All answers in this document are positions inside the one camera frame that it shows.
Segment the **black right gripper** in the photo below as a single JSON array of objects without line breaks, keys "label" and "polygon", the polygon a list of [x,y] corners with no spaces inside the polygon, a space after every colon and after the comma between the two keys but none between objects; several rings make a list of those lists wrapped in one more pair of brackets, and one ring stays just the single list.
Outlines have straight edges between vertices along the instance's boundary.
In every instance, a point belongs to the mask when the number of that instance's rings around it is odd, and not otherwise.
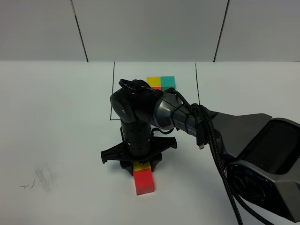
[{"label": "black right gripper", "polygon": [[133,176],[133,162],[150,162],[151,171],[162,160],[162,152],[169,148],[177,148],[175,137],[152,137],[140,143],[128,142],[122,138],[122,142],[101,152],[103,163],[108,160],[119,161],[122,169]]}]

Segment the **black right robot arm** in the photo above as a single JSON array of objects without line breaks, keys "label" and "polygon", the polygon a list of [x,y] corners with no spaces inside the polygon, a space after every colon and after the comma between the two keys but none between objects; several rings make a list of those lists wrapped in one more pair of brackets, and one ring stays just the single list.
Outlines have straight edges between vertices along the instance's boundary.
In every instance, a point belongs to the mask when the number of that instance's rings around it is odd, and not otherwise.
[{"label": "black right robot arm", "polygon": [[255,204],[292,222],[300,220],[300,126],[264,113],[234,116],[189,104],[174,88],[161,91],[143,80],[121,79],[110,97],[121,121],[121,143],[101,152],[103,163],[119,161],[133,173],[133,163],[154,168],[162,152],[176,148],[173,130],[209,145],[239,224],[238,205],[264,224],[248,206]]}]

